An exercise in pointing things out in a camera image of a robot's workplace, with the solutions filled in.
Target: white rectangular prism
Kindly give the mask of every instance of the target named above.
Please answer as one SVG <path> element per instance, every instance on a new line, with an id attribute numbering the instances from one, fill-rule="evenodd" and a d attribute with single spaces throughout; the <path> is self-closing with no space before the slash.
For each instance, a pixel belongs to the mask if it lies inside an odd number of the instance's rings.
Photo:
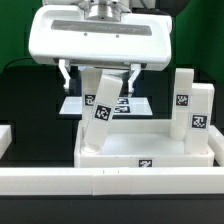
<path id="1" fill-rule="evenodd" d="M 189 127 L 185 139 L 187 154 L 206 154 L 214 87 L 212 84 L 193 84 Z"/>
<path id="2" fill-rule="evenodd" d="M 92 115 L 85 132 L 84 151 L 86 153 L 89 147 L 91 153 L 93 153 L 93 148 L 100 153 L 99 149 L 102 149 L 106 140 L 122 84 L 122 79 L 118 77 L 102 75 Z"/>
<path id="3" fill-rule="evenodd" d="M 215 153 L 215 160 L 220 166 L 224 166 L 224 136 L 213 125 L 209 127 L 208 142 Z"/>
<path id="4" fill-rule="evenodd" d="M 81 71 L 83 120 L 89 120 L 91 116 L 101 76 L 102 69 L 86 68 Z"/>
<path id="5" fill-rule="evenodd" d="M 10 125 L 0 125 L 0 158 L 3 156 L 11 142 L 12 134 Z"/>
<path id="6" fill-rule="evenodd" d="M 176 140 L 184 140 L 187 133 L 193 79 L 193 69 L 176 69 L 170 129 L 170 137 Z"/>

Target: white block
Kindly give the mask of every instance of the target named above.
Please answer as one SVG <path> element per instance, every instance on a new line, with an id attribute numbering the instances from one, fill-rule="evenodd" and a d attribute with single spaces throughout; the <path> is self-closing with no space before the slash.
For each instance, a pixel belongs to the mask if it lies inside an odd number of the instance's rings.
<path id="1" fill-rule="evenodd" d="M 83 153 L 101 153 L 121 87 L 122 79 L 110 75 L 102 75 L 92 115 L 84 137 L 85 146 L 83 147 Z"/>
<path id="2" fill-rule="evenodd" d="M 175 140 L 184 140 L 187 133 L 193 78 L 193 69 L 176 70 L 170 129 L 170 137 Z"/>
<path id="3" fill-rule="evenodd" d="M 0 158 L 12 142 L 10 125 L 0 125 Z"/>
<path id="4" fill-rule="evenodd" d="M 224 166 L 224 136 L 215 126 L 209 127 L 208 144 L 215 153 L 215 160 L 220 166 Z"/>
<path id="5" fill-rule="evenodd" d="M 102 76 L 101 69 L 87 67 L 82 76 L 82 120 L 89 120 Z"/>
<path id="6" fill-rule="evenodd" d="M 117 195 L 129 192 L 129 169 L 104 169 L 103 174 L 93 176 L 93 195 Z"/>
<path id="7" fill-rule="evenodd" d="M 185 139 L 187 154 L 206 154 L 213 98 L 213 85 L 192 85 L 189 127 Z"/>

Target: white tray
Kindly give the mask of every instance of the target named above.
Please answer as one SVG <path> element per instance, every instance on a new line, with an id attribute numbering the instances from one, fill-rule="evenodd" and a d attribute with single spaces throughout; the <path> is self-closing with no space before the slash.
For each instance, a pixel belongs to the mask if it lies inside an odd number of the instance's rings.
<path id="1" fill-rule="evenodd" d="M 74 152 L 75 167 L 213 166 L 214 152 L 209 145 L 205 155 L 185 154 L 184 142 L 169 137 L 170 122 L 170 120 L 113 120 L 102 154 L 87 156 L 81 154 L 83 146 L 81 121 Z"/>

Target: metal component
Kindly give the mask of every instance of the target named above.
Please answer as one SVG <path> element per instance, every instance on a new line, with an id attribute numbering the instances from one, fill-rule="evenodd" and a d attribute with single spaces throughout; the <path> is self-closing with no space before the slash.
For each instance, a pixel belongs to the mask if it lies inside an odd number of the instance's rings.
<path id="1" fill-rule="evenodd" d="M 91 23 L 78 21 L 61 21 L 55 20 L 51 26 L 52 30 L 67 30 L 77 32 L 92 32 L 92 33 L 108 33 L 126 35 L 151 36 L 152 31 L 149 26 L 114 24 L 114 23 Z"/>
<path id="2" fill-rule="evenodd" d="M 85 11 L 86 20 L 120 22 L 122 13 L 130 13 L 130 0 L 75 1 L 75 5 Z"/>
<path id="3" fill-rule="evenodd" d="M 59 69 L 65 79 L 65 84 L 64 84 L 64 89 L 66 91 L 69 90 L 69 83 L 70 83 L 70 75 L 68 74 L 68 72 L 70 72 L 71 69 L 71 64 L 69 60 L 64 60 L 64 59 L 60 59 L 59 60 Z"/>
<path id="4" fill-rule="evenodd" d="M 141 65 L 140 64 L 131 64 L 130 67 L 130 79 L 128 80 L 128 97 L 131 97 L 134 93 L 133 84 L 134 81 L 137 79 L 138 75 L 141 72 Z"/>
<path id="5" fill-rule="evenodd" d="M 71 65 L 88 65 L 90 67 L 98 67 L 98 68 L 121 68 L 127 69 L 128 65 L 122 62 L 112 62 L 112 61 L 91 61 L 91 60 L 70 60 Z"/>

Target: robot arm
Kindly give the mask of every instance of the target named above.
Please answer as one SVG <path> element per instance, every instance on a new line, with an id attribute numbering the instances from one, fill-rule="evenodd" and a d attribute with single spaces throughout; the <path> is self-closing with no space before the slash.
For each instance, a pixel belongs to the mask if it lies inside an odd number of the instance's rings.
<path id="1" fill-rule="evenodd" d="M 137 71 L 163 70 L 170 61 L 170 16 L 132 14 L 129 0 L 44 0 L 43 4 L 34 18 L 29 50 L 38 63 L 59 65 L 65 89 L 73 65 L 130 70 L 131 93 Z"/>

